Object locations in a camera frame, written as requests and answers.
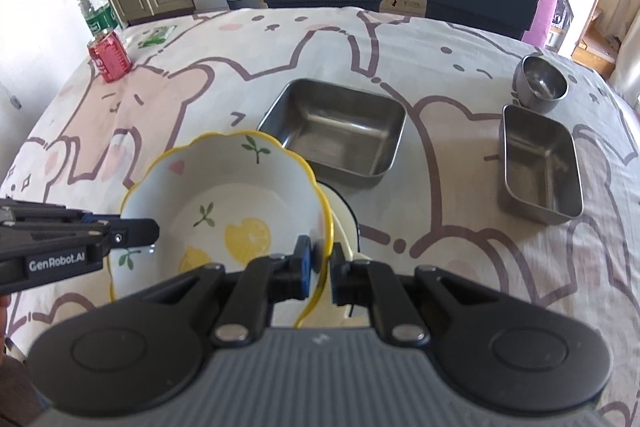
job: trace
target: table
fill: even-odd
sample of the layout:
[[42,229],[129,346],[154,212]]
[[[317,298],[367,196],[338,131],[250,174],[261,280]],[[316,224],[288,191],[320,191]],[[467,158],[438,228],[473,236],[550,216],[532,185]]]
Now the table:
[[[282,88],[311,77],[399,100],[408,120],[391,172],[369,190],[337,185],[362,249],[399,272],[436,264],[597,328],[614,371],[599,410],[640,425],[640,160],[633,122],[593,71],[522,42],[355,8],[241,10],[127,30],[135,67],[106,84],[82,64],[34,127],[0,194],[109,213],[160,153],[205,131],[255,128]],[[498,125],[514,69],[544,55],[570,81],[549,116],[572,131],[582,217],[544,227],[496,203]],[[111,266],[116,270],[128,269]],[[8,334],[28,352],[53,322],[110,299],[107,269],[14,296]]]

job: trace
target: red can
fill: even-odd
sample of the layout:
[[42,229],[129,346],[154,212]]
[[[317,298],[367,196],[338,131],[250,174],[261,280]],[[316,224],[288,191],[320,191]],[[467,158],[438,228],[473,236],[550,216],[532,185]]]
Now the red can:
[[120,39],[113,30],[102,30],[87,44],[89,56],[93,59],[105,82],[120,80],[131,70],[131,61]]

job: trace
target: square metal tray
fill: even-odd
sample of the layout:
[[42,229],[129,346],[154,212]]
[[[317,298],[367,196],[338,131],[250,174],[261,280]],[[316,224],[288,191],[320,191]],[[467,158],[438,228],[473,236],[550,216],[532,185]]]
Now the square metal tray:
[[320,180],[373,186],[394,163],[405,118],[392,98],[300,78],[285,87],[258,130],[300,154]]
[[580,216],[582,186],[569,130],[529,109],[506,105],[500,131],[500,207],[547,225]]

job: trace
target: ceramic bowl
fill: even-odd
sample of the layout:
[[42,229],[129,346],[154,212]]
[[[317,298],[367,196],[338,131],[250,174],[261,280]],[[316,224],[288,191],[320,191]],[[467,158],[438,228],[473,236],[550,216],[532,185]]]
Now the ceramic bowl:
[[[292,252],[300,234],[324,257],[334,241],[309,165],[257,131],[204,134],[162,154],[127,193],[121,214],[155,219],[160,237],[153,247],[111,251],[114,298],[212,261],[242,270],[255,257]],[[278,304],[274,325],[292,324],[304,306]]]

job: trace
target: white plate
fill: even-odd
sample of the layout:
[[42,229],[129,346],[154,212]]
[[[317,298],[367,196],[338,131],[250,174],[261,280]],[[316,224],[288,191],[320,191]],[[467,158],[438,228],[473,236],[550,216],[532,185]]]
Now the white plate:
[[349,206],[344,198],[340,195],[340,193],[335,190],[331,185],[328,185],[324,182],[318,182],[318,185],[326,199],[329,201],[329,206],[331,207],[332,212],[337,217],[338,221],[340,221],[340,225],[344,230],[347,240],[349,241],[349,246],[351,250],[354,252],[360,251],[360,230],[358,228],[358,220],[356,219],[353,210]]

